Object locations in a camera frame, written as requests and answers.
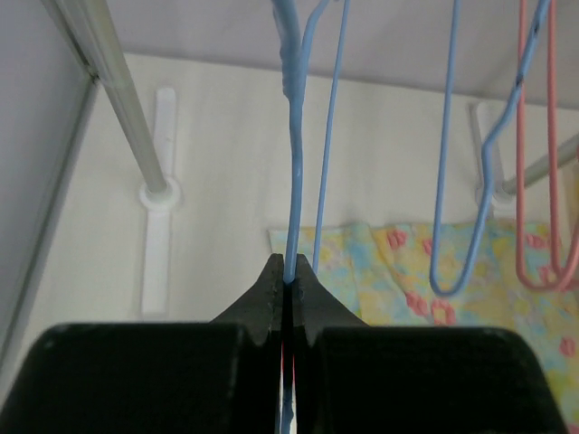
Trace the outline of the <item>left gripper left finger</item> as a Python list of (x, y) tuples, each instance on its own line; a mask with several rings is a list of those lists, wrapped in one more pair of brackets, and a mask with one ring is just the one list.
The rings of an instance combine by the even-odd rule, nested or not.
[(1, 410), (4, 433), (277, 433), (283, 259), (214, 320), (45, 330)]

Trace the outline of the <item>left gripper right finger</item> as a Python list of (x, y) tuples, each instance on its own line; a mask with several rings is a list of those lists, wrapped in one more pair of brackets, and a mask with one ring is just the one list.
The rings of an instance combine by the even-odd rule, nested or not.
[(538, 360), (496, 327), (370, 326), (299, 256), (292, 289), (300, 433), (562, 433)]

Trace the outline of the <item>floral pastel skirt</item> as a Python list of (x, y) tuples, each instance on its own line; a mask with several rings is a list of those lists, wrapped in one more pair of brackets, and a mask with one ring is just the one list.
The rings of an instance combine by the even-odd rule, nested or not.
[(453, 290), (473, 227), (444, 224), (434, 243), (427, 223), (373, 227), (353, 223), (299, 234), (300, 253), (318, 260), (318, 278), (356, 315), (375, 326), (499, 326), (522, 335), (541, 363), (569, 420), (578, 413), (578, 301), (571, 288), (550, 290), (550, 228), (489, 222), (467, 285)]

